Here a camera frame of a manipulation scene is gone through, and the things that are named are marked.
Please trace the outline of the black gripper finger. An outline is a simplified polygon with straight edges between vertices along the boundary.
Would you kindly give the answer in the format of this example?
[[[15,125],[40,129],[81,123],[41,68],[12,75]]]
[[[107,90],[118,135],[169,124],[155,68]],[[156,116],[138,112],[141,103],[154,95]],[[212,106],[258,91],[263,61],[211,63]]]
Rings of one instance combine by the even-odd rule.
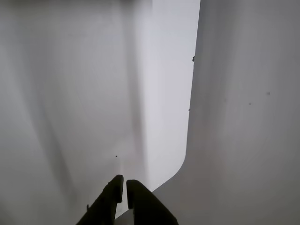
[[[77,225],[113,225],[117,204],[122,202],[123,175],[116,175],[103,189]]]
[[[135,225],[177,225],[176,217],[137,180],[127,180],[127,204]]]

